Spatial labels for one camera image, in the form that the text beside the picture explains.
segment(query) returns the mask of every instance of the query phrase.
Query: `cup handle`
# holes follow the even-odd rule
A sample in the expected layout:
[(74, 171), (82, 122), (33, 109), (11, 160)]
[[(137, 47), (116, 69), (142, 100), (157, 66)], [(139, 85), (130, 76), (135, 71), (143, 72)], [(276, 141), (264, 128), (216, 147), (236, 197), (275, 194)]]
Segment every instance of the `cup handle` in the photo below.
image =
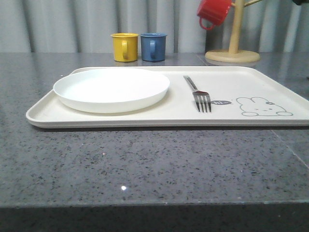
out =
[(155, 59), (155, 40), (150, 40), (150, 57)]
[(121, 41), (122, 46), (122, 56), (124, 59), (127, 59), (127, 41), (123, 40)]
[(207, 27), (205, 27), (204, 25), (203, 25), (203, 22), (202, 22), (202, 18), (200, 17), (199, 18), (199, 25), (203, 28), (203, 29), (205, 29), (205, 30), (212, 30), (213, 28), (214, 28), (214, 24), (212, 24), (212, 26), (210, 27), (210, 28), (207, 28)]

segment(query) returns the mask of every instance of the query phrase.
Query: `curtain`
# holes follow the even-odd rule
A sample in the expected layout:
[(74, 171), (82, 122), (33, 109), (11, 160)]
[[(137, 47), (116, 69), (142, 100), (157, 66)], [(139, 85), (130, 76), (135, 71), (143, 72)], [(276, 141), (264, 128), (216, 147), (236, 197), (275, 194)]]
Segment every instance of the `curtain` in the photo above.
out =
[[(163, 32), (167, 53), (227, 49), (234, 8), (211, 31), (200, 0), (0, 0), (0, 52), (111, 53), (117, 32)], [(263, 0), (245, 8), (239, 48), (309, 51), (309, 4)]]

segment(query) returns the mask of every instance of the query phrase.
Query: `wooden mug stand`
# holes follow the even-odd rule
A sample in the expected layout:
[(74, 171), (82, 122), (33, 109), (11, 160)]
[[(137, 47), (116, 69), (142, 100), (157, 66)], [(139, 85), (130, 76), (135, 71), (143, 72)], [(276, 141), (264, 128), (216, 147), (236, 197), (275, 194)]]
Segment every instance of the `wooden mug stand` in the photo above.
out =
[(242, 24), (243, 11), (246, 6), (252, 5), (262, 0), (236, 0), (232, 3), (235, 8), (232, 34), (228, 50), (211, 50), (205, 54), (205, 57), (210, 60), (231, 62), (231, 63), (249, 63), (256, 62), (260, 59), (260, 55), (252, 51), (239, 50), (239, 38)]

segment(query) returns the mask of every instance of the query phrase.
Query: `blue cup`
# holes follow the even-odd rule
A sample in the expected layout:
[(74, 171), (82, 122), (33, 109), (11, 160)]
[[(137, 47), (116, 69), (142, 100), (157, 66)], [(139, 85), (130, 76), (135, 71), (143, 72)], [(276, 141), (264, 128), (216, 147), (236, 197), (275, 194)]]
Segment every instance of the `blue cup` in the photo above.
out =
[(141, 58), (145, 61), (165, 60), (166, 36), (164, 33), (144, 33), (140, 35)]

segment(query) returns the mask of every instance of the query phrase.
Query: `fork handle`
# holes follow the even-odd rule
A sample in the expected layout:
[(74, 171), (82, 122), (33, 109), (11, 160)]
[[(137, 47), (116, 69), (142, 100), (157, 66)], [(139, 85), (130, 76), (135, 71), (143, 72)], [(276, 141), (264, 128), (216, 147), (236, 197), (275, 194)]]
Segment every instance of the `fork handle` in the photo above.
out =
[(197, 86), (193, 83), (189, 76), (183, 76), (193, 90), (197, 90)]

